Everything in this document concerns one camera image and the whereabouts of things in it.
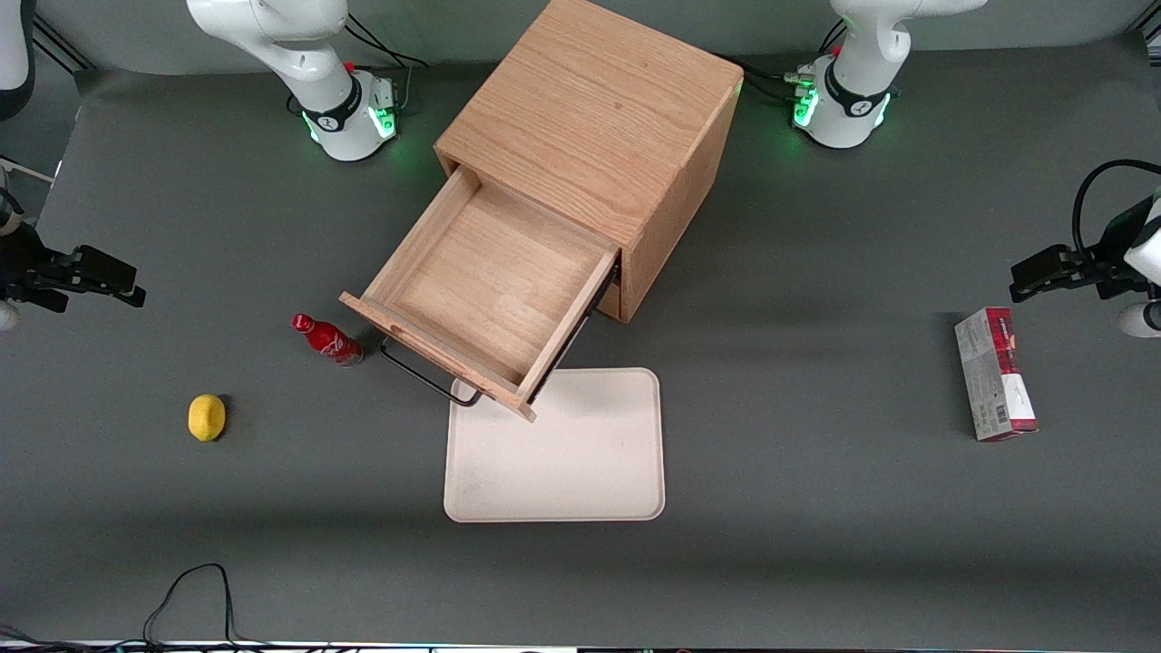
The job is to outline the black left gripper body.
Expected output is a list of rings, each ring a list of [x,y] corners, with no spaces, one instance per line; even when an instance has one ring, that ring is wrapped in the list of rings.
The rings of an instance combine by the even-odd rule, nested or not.
[[[1148,281],[1142,273],[1132,268],[1124,260],[1128,249],[1135,245],[1140,234],[1148,230],[1147,224],[1156,216],[1153,208],[1156,199],[1147,198],[1119,211],[1104,228],[1099,241],[1091,247],[1093,259],[1106,278],[1099,278],[1096,289],[1099,300],[1111,300],[1128,293],[1151,293],[1155,284]]]

